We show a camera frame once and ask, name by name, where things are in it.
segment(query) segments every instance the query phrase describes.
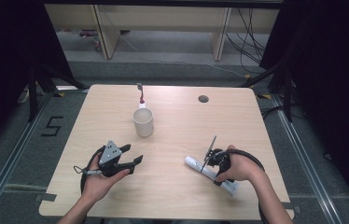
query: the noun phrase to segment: black hole on table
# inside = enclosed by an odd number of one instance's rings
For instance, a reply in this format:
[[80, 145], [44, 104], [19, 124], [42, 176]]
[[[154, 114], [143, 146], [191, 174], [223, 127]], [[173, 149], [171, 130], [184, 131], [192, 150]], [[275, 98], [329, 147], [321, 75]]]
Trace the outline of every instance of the black hole on table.
[[200, 97], [198, 97], [198, 100], [201, 103], [207, 103], [209, 101], [209, 97], [205, 96], [205, 95], [201, 95]]

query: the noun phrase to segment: table top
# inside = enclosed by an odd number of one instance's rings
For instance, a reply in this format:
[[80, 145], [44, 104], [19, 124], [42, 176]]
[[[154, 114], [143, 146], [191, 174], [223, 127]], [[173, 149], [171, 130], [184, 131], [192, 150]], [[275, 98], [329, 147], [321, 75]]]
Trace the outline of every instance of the table top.
[[[136, 85], [93, 85], [68, 138], [43, 201], [42, 216], [63, 216], [80, 196], [73, 166], [85, 167], [91, 155], [113, 140], [131, 144], [119, 162], [144, 155], [134, 174], [119, 181], [88, 213], [89, 217], [156, 219], [260, 219], [257, 195], [247, 181], [231, 196], [185, 163], [203, 161], [216, 135], [214, 148], [235, 145], [264, 165], [283, 203], [289, 203], [272, 145], [250, 89], [144, 86], [146, 105], [154, 114], [154, 133], [139, 137], [133, 111], [139, 106]], [[198, 99], [208, 97], [207, 103]], [[294, 217], [292, 210], [287, 210]]]

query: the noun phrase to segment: white cup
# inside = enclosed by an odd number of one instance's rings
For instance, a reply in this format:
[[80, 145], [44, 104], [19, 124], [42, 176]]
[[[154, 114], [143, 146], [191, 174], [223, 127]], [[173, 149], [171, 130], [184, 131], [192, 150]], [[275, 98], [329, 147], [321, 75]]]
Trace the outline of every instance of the white cup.
[[137, 134], [141, 137], [148, 137], [154, 133], [154, 124], [152, 122], [152, 111], [141, 107], [133, 113], [133, 123]]

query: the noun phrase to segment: black cable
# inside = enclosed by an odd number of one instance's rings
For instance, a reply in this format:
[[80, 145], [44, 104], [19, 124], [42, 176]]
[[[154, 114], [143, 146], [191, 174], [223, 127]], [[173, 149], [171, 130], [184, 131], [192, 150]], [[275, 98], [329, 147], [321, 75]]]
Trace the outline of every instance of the black cable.
[[267, 111], [262, 112], [262, 113], [261, 113], [262, 119], [266, 119], [267, 116], [268, 116], [271, 112], [273, 112], [273, 111], [275, 111], [275, 110], [278, 110], [278, 109], [283, 109], [283, 108], [284, 108], [283, 105], [279, 105], [279, 106], [276, 106], [276, 107], [274, 107], [274, 108], [271, 108], [271, 109], [269, 109], [269, 110], [267, 110]]
[[247, 68], [245, 68], [244, 67], [244, 64], [242, 63], [242, 55], [241, 55], [241, 66], [242, 66], [242, 68], [246, 71], [246, 72], [248, 72], [248, 73], [253, 73], [253, 74], [261, 74], [261, 73], [259, 73], [259, 72], [253, 72], [253, 71], [250, 71], [250, 70], [248, 70]]
[[237, 155], [241, 155], [241, 156], [244, 156], [244, 157], [247, 157], [248, 159], [250, 159], [251, 161], [255, 162], [256, 165], [259, 166], [259, 168], [261, 168], [262, 171], [265, 172], [265, 168], [264, 166], [262, 165], [262, 163], [255, 157], [253, 156], [252, 154], [246, 152], [246, 151], [243, 151], [243, 150], [240, 150], [240, 149], [227, 149], [227, 152], [228, 153], [232, 153], [232, 154], [237, 154]]
[[259, 59], [255, 58], [252, 54], [250, 54], [249, 52], [245, 51], [244, 49], [242, 49], [241, 47], [239, 47], [237, 44], [235, 44], [235, 42], [228, 36], [228, 34], [226, 34], [228, 40], [230, 41], [230, 43], [241, 53], [245, 54], [248, 58], [250, 58], [251, 60], [253, 60], [256, 63], [259, 63]]
[[262, 58], [262, 54], [259, 51], [259, 49], [257, 48], [257, 40], [254, 38], [254, 32], [253, 32], [253, 8], [249, 8], [249, 18], [250, 18], [250, 22], [249, 22], [249, 33], [250, 33], [250, 37], [253, 40], [254, 43], [254, 50], [256, 51], [256, 54], [258, 55], [258, 58], [261, 60]]
[[262, 50], [265, 50], [265, 48], [261, 44], [259, 44], [259, 42], [254, 37], [253, 22], [252, 22], [252, 19], [253, 19], [253, 8], [249, 8], [249, 25], [248, 26], [246, 24], [246, 21], [244, 20], [244, 16], [242, 15], [242, 12], [241, 12], [241, 10], [239, 8], [238, 8], [238, 12], [239, 12], [239, 15], [241, 16], [241, 19], [242, 19], [243, 23], [244, 23], [244, 27], [246, 28], [246, 37], [245, 37], [245, 39], [243, 40], [241, 37], [239, 37], [239, 38], [241, 38], [244, 42], [246, 42], [247, 36], [250, 35], [250, 38], [252, 39], [252, 41], [254, 43], [254, 46], [253, 45], [250, 45], [250, 46], [254, 47], [254, 49], [256, 51], [256, 54], [258, 55], [258, 57], [260, 59], [260, 57], [262, 57], [262, 53], [260, 52], [260, 48], [262, 48]]
[[[84, 168], [86, 171], [90, 170], [91, 164], [93, 162], [93, 159], [96, 157], [97, 154], [99, 154], [100, 152], [103, 152], [105, 150], [105, 146], [102, 146], [101, 148], [99, 148], [98, 150], [96, 150], [95, 153], [93, 153], [90, 161], [88, 162], [88, 165], [86, 168]], [[85, 181], [87, 180], [87, 175], [82, 174], [81, 177], [81, 181], [80, 181], [80, 188], [81, 188], [81, 193], [84, 191], [84, 186], [85, 186]]]

